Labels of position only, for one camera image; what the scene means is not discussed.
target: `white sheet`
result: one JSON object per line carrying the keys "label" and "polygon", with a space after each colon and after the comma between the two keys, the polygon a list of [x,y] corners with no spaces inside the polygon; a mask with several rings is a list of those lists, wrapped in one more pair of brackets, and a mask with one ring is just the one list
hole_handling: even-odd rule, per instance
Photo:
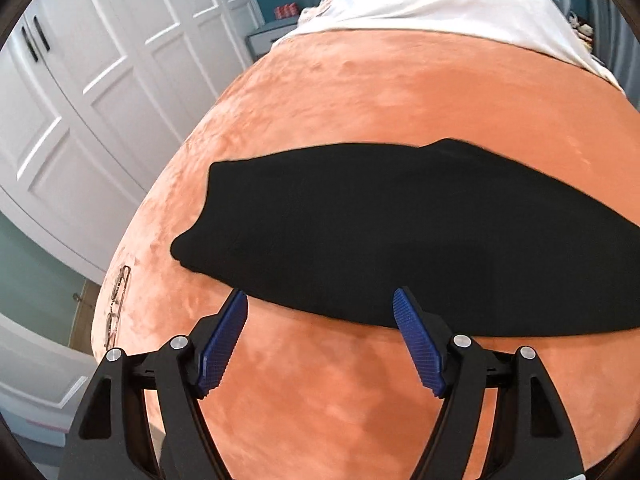
{"label": "white sheet", "polygon": [[435,30],[510,43],[582,67],[622,91],[552,0],[323,0],[274,46],[299,34],[354,28]]}

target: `orange blanket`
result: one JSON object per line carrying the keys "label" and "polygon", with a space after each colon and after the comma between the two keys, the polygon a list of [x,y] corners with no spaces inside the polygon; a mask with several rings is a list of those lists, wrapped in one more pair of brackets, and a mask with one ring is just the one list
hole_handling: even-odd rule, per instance
{"label": "orange blanket", "polygon": [[[240,76],[142,203],[108,270],[92,343],[104,355],[109,294],[132,267],[116,344],[153,351],[216,312],[228,286],[180,267],[171,241],[198,217],[213,161],[344,141],[469,140],[577,187],[640,224],[640,115],[612,85],[542,54],[479,38],[402,30],[287,40]],[[540,353],[585,466],[640,415],[640,330],[565,338],[480,338]],[[150,420],[161,425],[149,395]],[[488,443],[488,390],[466,479]],[[440,401],[421,387],[396,330],[250,298],[222,385],[201,402],[231,474],[252,480],[404,480]]]}

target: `black cloth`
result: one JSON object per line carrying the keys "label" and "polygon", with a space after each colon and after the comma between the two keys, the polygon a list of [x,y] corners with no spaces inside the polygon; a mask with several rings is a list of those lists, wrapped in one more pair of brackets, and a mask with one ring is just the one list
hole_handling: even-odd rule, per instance
{"label": "black cloth", "polygon": [[359,323],[395,327],[392,294],[408,285],[470,335],[640,326],[640,228],[459,140],[214,163],[171,253],[256,298]]}

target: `nightstand drawer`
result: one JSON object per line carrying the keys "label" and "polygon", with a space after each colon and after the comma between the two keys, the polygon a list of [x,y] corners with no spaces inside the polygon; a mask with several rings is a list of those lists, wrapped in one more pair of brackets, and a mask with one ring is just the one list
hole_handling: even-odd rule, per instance
{"label": "nightstand drawer", "polygon": [[249,44],[256,58],[264,56],[271,50],[273,44],[281,37],[295,30],[297,25],[289,25],[287,27],[275,28],[259,34],[249,36]]}

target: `textured blue surface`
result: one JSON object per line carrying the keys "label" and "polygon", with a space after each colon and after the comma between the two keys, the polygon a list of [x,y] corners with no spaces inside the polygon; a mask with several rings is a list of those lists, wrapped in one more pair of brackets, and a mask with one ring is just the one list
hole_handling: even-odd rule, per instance
{"label": "textured blue surface", "polygon": [[198,387],[205,395],[220,384],[246,322],[247,313],[246,294],[239,292],[223,314],[222,320],[202,353]]}
{"label": "textured blue surface", "polygon": [[436,397],[444,393],[447,385],[442,378],[442,358],[416,313],[411,301],[399,288],[394,293],[394,317],[404,338],[409,354],[422,381]]}

